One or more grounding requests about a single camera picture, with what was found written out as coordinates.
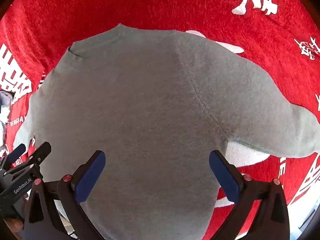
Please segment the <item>person's left hand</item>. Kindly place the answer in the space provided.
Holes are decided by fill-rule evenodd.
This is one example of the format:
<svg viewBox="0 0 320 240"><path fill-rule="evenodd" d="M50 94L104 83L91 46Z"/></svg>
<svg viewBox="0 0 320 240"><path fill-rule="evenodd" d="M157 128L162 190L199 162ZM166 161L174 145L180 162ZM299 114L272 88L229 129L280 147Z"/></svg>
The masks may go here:
<svg viewBox="0 0 320 240"><path fill-rule="evenodd" d="M24 227L24 224L21 221L12 218L5 219L4 221L16 239L23 240L23 237L18 234Z"/></svg>

